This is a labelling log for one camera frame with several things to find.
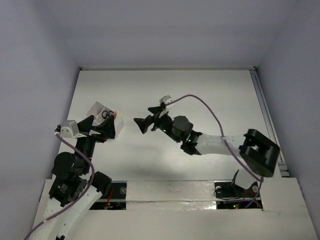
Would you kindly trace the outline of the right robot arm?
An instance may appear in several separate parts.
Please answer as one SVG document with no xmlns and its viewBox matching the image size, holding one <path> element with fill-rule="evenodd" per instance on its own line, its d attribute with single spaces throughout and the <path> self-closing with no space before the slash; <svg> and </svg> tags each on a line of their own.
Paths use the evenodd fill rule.
<svg viewBox="0 0 320 240">
<path fill-rule="evenodd" d="M 272 178 L 275 173 L 280 147 L 262 134 L 250 128 L 244 135 L 210 135 L 195 131 L 194 125 L 184 115 L 170 117 L 166 106 L 149 107 L 145 118 L 134 118 L 140 131 L 161 130 L 188 155 L 225 155 L 235 160 L 246 171 L 252 182 Z"/>
</svg>

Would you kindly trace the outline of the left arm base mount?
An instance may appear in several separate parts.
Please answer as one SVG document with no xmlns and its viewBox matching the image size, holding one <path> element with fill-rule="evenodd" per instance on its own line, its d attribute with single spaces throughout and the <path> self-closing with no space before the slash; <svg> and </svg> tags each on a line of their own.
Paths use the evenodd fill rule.
<svg viewBox="0 0 320 240">
<path fill-rule="evenodd" d="M 103 195 L 90 210 L 126 210 L 127 182 L 115 181 L 111 183 L 108 194 Z"/>
</svg>

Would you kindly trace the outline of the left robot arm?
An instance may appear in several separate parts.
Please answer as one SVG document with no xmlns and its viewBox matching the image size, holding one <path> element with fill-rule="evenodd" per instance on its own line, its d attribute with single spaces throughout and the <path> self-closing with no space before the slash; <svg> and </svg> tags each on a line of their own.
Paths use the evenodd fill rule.
<svg viewBox="0 0 320 240">
<path fill-rule="evenodd" d="M 95 117 L 90 115 L 80 122 L 65 120 L 56 127 L 55 136 L 73 151 L 55 157 L 43 219 L 25 239 L 70 240 L 92 205 L 110 194 L 112 179 L 95 170 L 92 157 L 97 143 L 115 138 L 116 118 L 111 113 L 94 125 Z"/>
</svg>

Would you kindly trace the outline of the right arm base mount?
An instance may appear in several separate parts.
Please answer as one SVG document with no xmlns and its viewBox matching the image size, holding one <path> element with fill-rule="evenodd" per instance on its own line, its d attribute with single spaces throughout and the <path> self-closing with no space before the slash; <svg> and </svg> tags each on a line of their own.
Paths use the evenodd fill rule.
<svg viewBox="0 0 320 240">
<path fill-rule="evenodd" d="M 240 186 L 241 180 L 247 180 L 246 174 L 238 169 L 232 180 L 214 183 L 217 210 L 263 209 L 258 182 L 251 182 L 247 188 Z"/>
</svg>

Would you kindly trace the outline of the black scissors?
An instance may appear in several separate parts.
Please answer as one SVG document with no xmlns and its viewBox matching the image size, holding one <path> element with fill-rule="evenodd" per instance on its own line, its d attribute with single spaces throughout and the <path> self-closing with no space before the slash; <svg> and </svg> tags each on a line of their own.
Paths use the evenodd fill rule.
<svg viewBox="0 0 320 240">
<path fill-rule="evenodd" d="M 108 117 L 110 117 L 111 115 L 113 115 L 113 111 L 112 110 L 103 110 L 101 113 L 101 117 L 103 119 L 107 119 Z"/>
</svg>

